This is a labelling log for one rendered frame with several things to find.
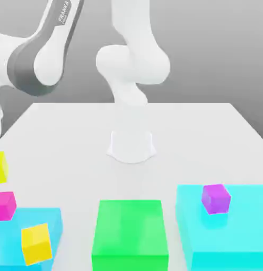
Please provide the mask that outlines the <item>small purple cube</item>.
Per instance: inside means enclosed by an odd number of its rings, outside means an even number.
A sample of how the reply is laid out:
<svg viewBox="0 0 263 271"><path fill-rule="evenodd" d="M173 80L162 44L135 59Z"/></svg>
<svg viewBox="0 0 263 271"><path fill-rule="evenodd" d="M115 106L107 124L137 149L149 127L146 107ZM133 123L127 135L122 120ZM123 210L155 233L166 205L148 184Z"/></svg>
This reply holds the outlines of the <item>small purple cube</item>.
<svg viewBox="0 0 263 271"><path fill-rule="evenodd" d="M231 195L223 184L204 185L201 202L208 214L227 213Z"/></svg>

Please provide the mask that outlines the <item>small lime yellow cube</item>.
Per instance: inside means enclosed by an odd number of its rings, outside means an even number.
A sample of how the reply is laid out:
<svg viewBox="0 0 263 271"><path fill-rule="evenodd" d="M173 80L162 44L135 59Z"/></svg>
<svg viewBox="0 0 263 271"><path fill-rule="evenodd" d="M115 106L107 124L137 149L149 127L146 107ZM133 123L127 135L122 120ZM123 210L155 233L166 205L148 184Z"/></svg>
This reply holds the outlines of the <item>small lime yellow cube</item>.
<svg viewBox="0 0 263 271"><path fill-rule="evenodd" d="M6 155L3 151L0 151L0 184L6 183L8 178L8 164Z"/></svg>

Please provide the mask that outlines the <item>small magenta cube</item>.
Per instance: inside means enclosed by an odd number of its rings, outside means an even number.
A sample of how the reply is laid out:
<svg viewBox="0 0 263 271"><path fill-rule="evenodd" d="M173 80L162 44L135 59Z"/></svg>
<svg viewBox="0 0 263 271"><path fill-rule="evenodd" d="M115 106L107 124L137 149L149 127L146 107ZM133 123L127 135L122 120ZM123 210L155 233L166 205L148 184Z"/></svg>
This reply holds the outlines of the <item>small magenta cube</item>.
<svg viewBox="0 0 263 271"><path fill-rule="evenodd" d="M14 193L0 192L0 221L10 221L16 210Z"/></svg>

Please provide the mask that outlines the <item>large green box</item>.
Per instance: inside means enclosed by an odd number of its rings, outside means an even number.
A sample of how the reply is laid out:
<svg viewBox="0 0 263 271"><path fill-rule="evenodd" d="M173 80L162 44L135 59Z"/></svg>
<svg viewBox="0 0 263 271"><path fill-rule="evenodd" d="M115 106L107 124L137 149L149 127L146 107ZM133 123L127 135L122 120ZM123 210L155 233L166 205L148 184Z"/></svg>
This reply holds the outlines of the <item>large green box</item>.
<svg viewBox="0 0 263 271"><path fill-rule="evenodd" d="M169 250L160 200L101 200L92 271L168 271Z"/></svg>

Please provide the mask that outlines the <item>large cyan box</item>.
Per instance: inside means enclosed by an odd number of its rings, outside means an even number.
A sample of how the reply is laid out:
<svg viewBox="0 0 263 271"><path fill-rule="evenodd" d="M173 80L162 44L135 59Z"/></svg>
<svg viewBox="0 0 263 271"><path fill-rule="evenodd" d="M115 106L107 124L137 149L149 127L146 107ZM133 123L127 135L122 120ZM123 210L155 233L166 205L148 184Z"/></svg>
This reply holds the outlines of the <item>large cyan box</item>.
<svg viewBox="0 0 263 271"><path fill-rule="evenodd" d="M227 213L208 214L203 186L179 185L176 219L187 271L263 271L263 185L228 185Z"/></svg>

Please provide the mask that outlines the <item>large light blue box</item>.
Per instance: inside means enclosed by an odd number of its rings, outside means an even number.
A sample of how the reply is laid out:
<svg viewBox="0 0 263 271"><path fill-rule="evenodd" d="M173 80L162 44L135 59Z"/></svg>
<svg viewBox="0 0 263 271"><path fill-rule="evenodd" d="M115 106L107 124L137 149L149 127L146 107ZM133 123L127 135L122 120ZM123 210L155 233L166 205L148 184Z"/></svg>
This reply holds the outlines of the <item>large light blue box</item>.
<svg viewBox="0 0 263 271"><path fill-rule="evenodd" d="M27 266L21 245L21 230L46 223L52 259ZM19 207L11 221L0 222L0 271L52 271L63 232L61 210L57 207Z"/></svg>

